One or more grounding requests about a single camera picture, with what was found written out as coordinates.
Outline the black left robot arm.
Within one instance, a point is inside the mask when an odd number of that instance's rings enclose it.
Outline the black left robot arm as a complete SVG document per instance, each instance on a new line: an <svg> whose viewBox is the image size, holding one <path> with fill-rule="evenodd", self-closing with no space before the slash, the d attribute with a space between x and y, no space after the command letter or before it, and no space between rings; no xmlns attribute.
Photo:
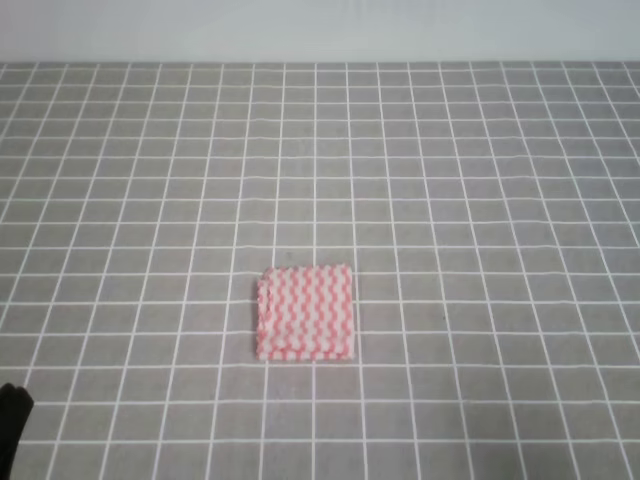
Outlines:
<svg viewBox="0 0 640 480"><path fill-rule="evenodd" d="M34 400L23 387L6 383L1 387L1 479L10 477L22 432L34 407Z"/></svg>

